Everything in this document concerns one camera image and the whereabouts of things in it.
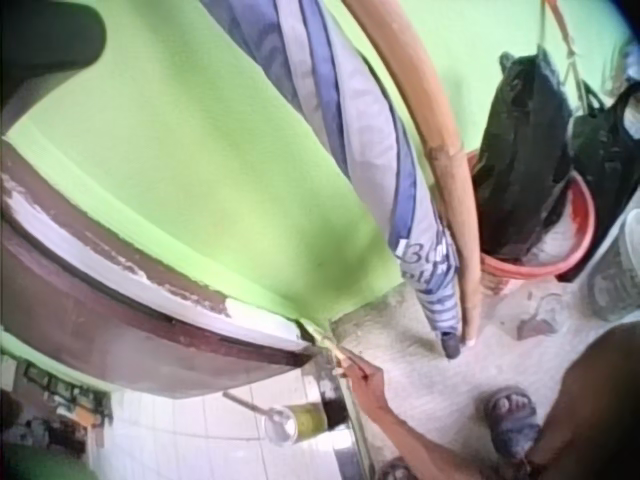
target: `red bucket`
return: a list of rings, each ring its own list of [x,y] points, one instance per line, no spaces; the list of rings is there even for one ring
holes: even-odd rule
[[[477,152],[469,154],[469,165],[476,162]],[[559,275],[576,265],[587,253],[596,225],[596,211],[587,184],[577,172],[569,178],[571,220],[575,239],[568,255],[560,261],[544,265],[515,265],[482,254],[483,285],[493,293],[504,291],[510,280],[531,280]]]

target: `hand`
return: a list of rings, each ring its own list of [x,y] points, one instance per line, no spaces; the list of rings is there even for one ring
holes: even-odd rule
[[[340,349],[347,361],[342,361],[345,376],[351,380],[351,391],[360,409],[373,422],[392,413],[384,394],[382,369],[345,348]]]

